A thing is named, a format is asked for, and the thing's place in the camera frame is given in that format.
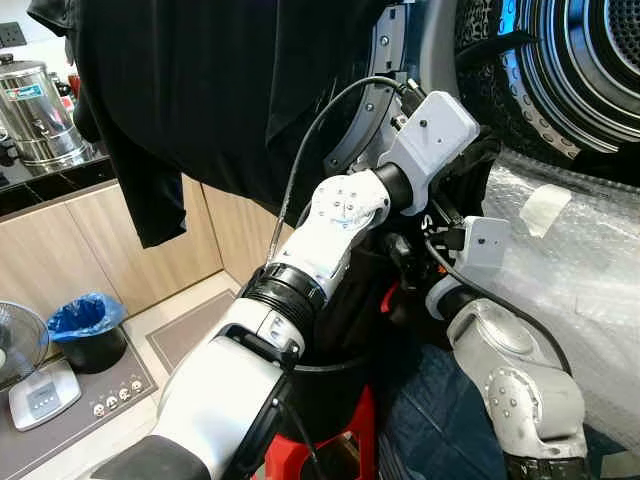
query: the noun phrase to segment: white wall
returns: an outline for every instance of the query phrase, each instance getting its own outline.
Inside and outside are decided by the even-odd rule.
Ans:
[[[0,23],[18,22],[26,45],[1,48],[0,53],[13,53],[16,60],[39,60],[47,64],[49,72],[57,72],[66,81],[69,73],[75,73],[75,66],[67,63],[64,52],[64,38],[56,37],[49,29],[27,15],[30,0],[0,0]]]

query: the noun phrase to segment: wooden cabinet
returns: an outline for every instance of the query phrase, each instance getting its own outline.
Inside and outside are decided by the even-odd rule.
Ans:
[[[46,320],[92,291],[118,298],[64,204],[0,223],[0,299]]]
[[[222,269],[198,182],[184,179],[187,233],[142,249],[118,185],[66,205],[130,314]]]
[[[225,270],[242,285],[264,264],[276,217],[251,200],[203,187]],[[285,225],[280,243],[291,232]]]

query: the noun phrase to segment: electric fan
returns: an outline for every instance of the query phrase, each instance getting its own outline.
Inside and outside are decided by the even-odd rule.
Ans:
[[[65,360],[43,366],[47,327],[26,307],[0,301],[0,390],[9,390],[16,428],[34,428],[80,398],[80,386]]]

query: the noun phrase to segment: black countertop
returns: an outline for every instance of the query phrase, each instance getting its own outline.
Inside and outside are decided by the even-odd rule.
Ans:
[[[12,165],[0,165],[0,221],[9,214],[113,178],[111,160],[99,151],[81,165],[46,175],[34,175],[18,159]]]

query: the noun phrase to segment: stainless steel urn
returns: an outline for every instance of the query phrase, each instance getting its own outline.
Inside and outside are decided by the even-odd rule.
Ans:
[[[0,120],[33,173],[54,172],[89,159],[87,144],[42,62],[0,55]]]

